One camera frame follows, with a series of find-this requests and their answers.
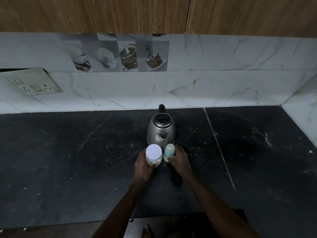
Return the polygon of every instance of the bottle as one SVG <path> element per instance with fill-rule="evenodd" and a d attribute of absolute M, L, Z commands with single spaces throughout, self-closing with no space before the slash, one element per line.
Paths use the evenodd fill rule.
<path fill-rule="evenodd" d="M 165 147 L 164 154 L 163 154 L 163 159 L 166 162 L 168 162 L 168 158 L 170 158 L 170 157 L 173 158 L 174 154 L 175 154 L 175 146 L 174 146 L 174 144 L 168 144 Z"/>
<path fill-rule="evenodd" d="M 162 158 L 162 149 L 157 144 L 151 144 L 146 148 L 145 161 L 149 166 L 155 164 L 155 167 L 157 167 L 162 162 Z"/>

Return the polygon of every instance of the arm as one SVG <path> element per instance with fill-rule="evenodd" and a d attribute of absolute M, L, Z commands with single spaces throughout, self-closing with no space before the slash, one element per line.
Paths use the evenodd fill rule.
<path fill-rule="evenodd" d="M 109 214 L 107 219 L 97 229 L 92 238 L 111 237 L 122 238 L 125 234 L 129 218 L 134 206 L 149 181 L 155 165 L 148 166 L 145 161 L 145 149 L 139 154 L 134 165 L 133 184 L 119 204 Z"/>
<path fill-rule="evenodd" d="M 169 158 L 168 161 L 194 191 L 209 221 L 221 238 L 260 237 L 247 222 L 193 174 L 187 154 L 181 146 L 175 145 L 174 159 Z"/>

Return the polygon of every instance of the person's left hand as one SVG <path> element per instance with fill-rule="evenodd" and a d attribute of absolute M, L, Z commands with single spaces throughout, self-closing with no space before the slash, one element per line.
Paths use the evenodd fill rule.
<path fill-rule="evenodd" d="M 146 184 L 155 168 L 155 164 L 148 166 L 145 161 L 145 150 L 146 149 L 140 152 L 137 161 L 135 162 L 133 183 Z"/>

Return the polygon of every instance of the kettle handle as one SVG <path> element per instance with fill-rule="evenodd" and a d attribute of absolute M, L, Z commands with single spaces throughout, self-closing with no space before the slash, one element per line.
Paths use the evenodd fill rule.
<path fill-rule="evenodd" d="M 161 113 L 161 114 L 166 113 L 166 109 L 165 109 L 164 104 L 160 104 L 160 105 L 159 105 L 159 107 L 158 107 L 158 112 Z"/>

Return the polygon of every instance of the light blue bottle cap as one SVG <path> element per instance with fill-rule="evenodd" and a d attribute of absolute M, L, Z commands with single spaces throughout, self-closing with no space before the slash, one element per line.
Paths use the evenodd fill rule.
<path fill-rule="evenodd" d="M 164 150 L 164 154 L 166 155 L 166 156 L 173 156 L 174 155 L 174 153 L 175 153 L 175 146 L 174 146 L 174 144 L 168 144 L 168 145 L 166 145 L 166 147 L 165 147 L 165 150 Z"/>

